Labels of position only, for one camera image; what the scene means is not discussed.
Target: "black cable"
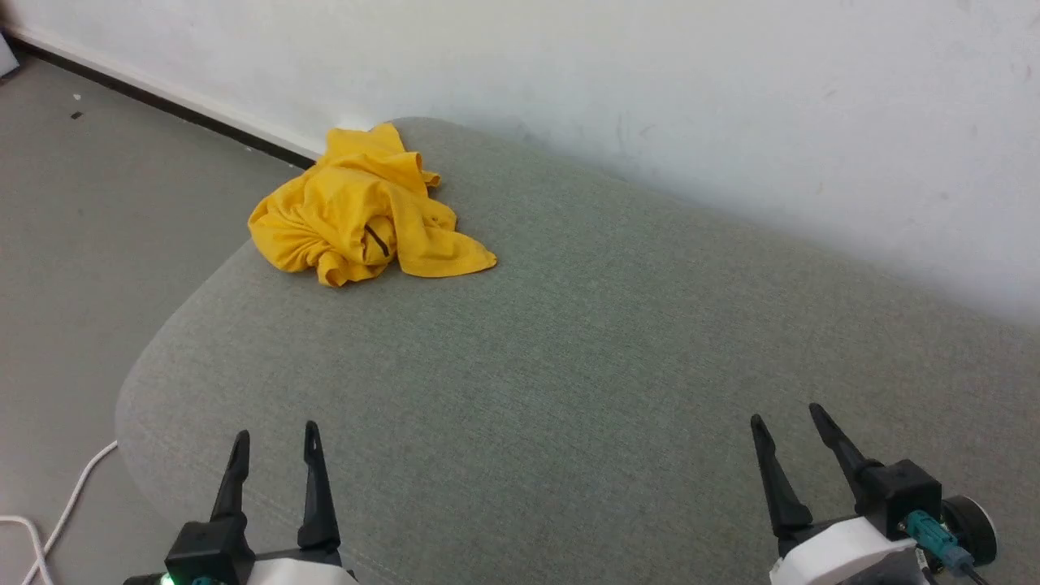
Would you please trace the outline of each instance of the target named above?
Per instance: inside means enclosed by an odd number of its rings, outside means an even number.
[[[983,576],[979,575],[979,573],[976,571],[974,567],[965,566],[963,567],[962,570],[964,571],[964,575],[970,577],[971,581],[974,581],[977,585],[990,585],[990,582],[986,581],[986,579],[983,578]]]

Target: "gray fabric surface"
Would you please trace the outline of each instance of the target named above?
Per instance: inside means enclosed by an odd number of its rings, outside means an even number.
[[[83,465],[114,438],[115,398],[141,349],[248,237],[241,218],[258,195],[293,174],[23,59],[0,86],[0,514],[50,535]],[[176,530],[116,452],[49,557],[54,579],[119,585],[156,570]],[[21,583],[33,559],[26,531],[0,526],[0,584]]]
[[[251,543],[290,545],[314,418],[364,583],[765,583],[748,421],[817,518],[850,513],[818,401],[986,505],[996,582],[1040,577],[1033,334],[522,146],[398,127],[499,265],[329,289],[246,244],[124,385],[124,456],[164,516],[208,512],[248,428]]]

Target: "white wall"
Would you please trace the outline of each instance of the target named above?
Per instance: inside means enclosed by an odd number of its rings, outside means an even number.
[[[1037,0],[6,1],[305,151],[442,117],[1040,323]]]

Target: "crumpled yellow shirt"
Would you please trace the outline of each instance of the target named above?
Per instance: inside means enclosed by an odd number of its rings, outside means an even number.
[[[314,167],[257,205],[250,232],[276,268],[314,266],[318,281],[342,286],[379,276],[396,256],[408,274],[445,277],[498,261],[456,230],[456,214],[430,199],[440,176],[406,152],[392,124],[369,132],[333,129]]]

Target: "teal connector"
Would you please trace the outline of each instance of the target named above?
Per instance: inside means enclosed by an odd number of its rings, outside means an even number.
[[[964,567],[971,568],[974,564],[971,554],[957,544],[957,537],[927,512],[910,512],[906,527],[907,535],[916,540],[921,549],[935,555],[954,577],[964,576]]]

